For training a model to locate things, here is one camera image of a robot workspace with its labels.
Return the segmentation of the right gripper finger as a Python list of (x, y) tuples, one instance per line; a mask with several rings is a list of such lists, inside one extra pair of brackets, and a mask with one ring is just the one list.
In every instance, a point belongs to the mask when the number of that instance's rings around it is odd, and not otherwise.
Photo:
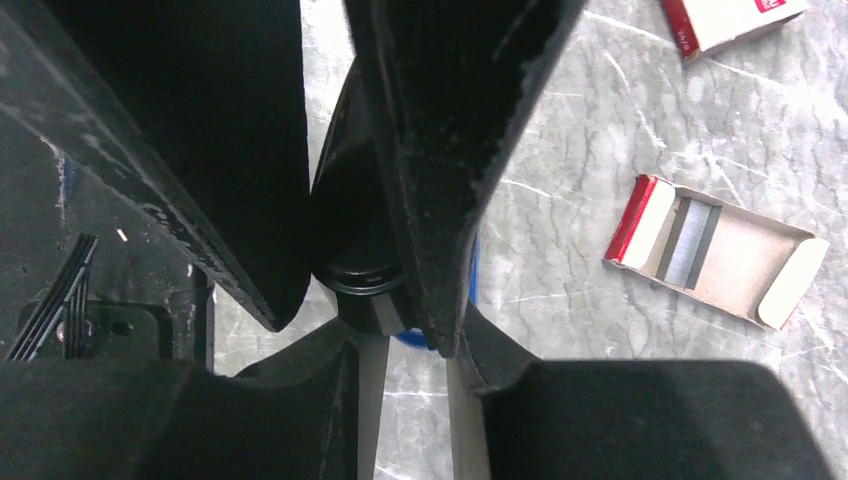
[(389, 341), (332, 320), (233, 377), (188, 362), (1, 366), (5, 479), (361, 479)]
[(755, 363), (543, 360), (469, 306), (448, 382), (459, 479), (832, 477)]

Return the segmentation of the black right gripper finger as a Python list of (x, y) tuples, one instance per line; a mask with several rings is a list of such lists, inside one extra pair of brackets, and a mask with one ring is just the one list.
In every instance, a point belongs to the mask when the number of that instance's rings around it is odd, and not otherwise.
[(415, 309), (458, 348), (481, 218), (580, 1), (349, 1), (391, 221)]
[(1, 101), (267, 330), (308, 284), (296, 1), (5, 1)]

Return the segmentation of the red white staple box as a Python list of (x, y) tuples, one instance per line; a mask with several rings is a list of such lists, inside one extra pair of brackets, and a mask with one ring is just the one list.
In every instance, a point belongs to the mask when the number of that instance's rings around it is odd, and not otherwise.
[(661, 4), (685, 61), (769, 33), (809, 8), (805, 0), (663, 0)]

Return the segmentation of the black aluminium base frame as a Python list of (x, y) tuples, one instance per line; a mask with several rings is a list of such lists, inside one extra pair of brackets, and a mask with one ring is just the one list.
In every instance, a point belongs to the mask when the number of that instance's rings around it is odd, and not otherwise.
[(211, 280), (35, 125), (1, 109), (1, 356), (211, 368)]

